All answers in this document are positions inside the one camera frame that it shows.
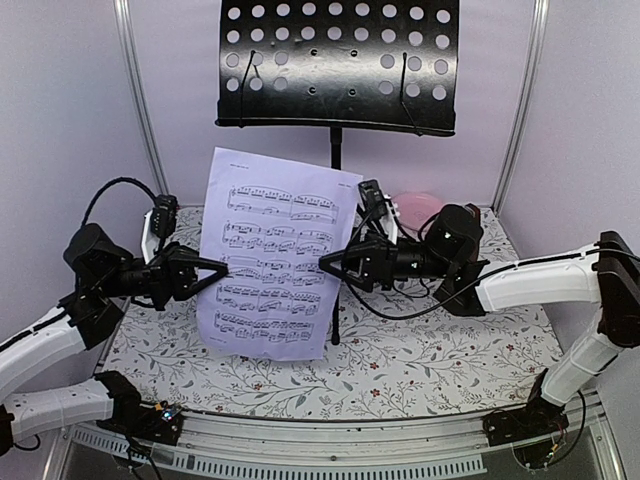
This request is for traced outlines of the black perforated music stand desk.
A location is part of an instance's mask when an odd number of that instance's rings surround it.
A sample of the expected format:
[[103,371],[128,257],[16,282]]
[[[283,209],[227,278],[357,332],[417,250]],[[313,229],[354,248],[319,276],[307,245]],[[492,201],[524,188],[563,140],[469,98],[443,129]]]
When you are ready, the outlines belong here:
[[457,1],[224,1],[220,127],[455,133]]

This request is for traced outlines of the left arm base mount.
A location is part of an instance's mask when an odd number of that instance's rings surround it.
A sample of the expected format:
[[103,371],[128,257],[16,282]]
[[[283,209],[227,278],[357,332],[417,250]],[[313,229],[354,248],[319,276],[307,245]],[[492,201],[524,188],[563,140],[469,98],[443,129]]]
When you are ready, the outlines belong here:
[[113,402],[110,416],[96,421],[99,428],[134,439],[178,444],[184,423],[181,405],[166,400],[145,404],[137,388],[117,371],[98,373],[94,379],[107,389]]

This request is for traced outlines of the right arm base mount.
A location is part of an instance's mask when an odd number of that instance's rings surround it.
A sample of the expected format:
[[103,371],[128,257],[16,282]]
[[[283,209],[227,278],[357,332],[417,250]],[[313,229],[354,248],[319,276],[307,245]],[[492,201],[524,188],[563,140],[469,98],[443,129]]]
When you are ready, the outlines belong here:
[[532,393],[524,407],[496,409],[482,418],[482,430],[490,446],[524,441],[561,433],[569,426],[563,406],[557,406]]

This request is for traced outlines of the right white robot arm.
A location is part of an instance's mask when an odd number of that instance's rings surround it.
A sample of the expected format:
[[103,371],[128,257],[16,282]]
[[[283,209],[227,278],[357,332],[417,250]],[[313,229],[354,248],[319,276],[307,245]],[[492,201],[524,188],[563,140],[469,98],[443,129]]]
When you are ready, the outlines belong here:
[[537,378],[517,415],[517,427],[537,436],[552,424],[584,384],[625,349],[639,345],[639,258],[615,231],[578,250],[528,260],[490,262],[479,257],[480,213],[472,204],[449,204],[415,237],[391,239],[363,212],[346,247],[320,258],[319,267],[354,294],[398,281],[435,279],[435,306],[456,317],[479,317],[511,307],[564,302],[597,305],[590,327],[559,361]]

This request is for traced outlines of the purple sheet music paper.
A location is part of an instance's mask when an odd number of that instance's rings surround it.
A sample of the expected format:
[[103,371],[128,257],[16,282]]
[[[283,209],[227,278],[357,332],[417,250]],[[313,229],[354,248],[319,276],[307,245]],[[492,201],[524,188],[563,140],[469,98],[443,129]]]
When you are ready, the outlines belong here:
[[229,274],[197,296],[205,345],[274,361],[323,357],[340,282],[319,259],[346,246],[362,179],[215,149],[200,254],[226,263]]

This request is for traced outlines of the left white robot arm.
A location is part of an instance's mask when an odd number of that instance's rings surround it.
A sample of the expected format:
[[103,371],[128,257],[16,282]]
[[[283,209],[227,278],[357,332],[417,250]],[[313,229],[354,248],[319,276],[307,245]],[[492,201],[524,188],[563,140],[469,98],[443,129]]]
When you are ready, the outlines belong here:
[[122,299],[144,297],[161,311],[189,300],[228,274],[225,263],[171,242],[152,258],[136,258],[96,223],[72,237],[63,254],[76,276],[74,291],[41,319],[1,345],[1,451],[43,432],[94,421],[128,438],[177,442],[180,410],[143,404],[139,390],[117,371],[101,371],[76,385],[19,393],[53,364],[108,340],[124,317]]

